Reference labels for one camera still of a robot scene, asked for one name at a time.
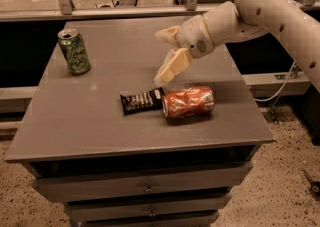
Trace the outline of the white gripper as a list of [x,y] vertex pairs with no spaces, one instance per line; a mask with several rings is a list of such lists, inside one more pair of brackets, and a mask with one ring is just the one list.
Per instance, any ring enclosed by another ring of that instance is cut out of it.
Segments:
[[164,86],[187,69],[193,58],[201,58],[214,51],[204,18],[196,15],[185,21],[180,27],[172,26],[155,33],[156,38],[164,43],[178,45],[177,51],[170,50],[154,78],[156,86]]

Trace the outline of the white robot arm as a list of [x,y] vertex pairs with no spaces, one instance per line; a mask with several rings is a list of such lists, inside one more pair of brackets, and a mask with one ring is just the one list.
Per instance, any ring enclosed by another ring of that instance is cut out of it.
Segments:
[[304,74],[320,90],[320,23],[293,0],[233,0],[156,33],[175,46],[154,82],[163,86],[189,67],[191,61],[222,44],[272,34]]

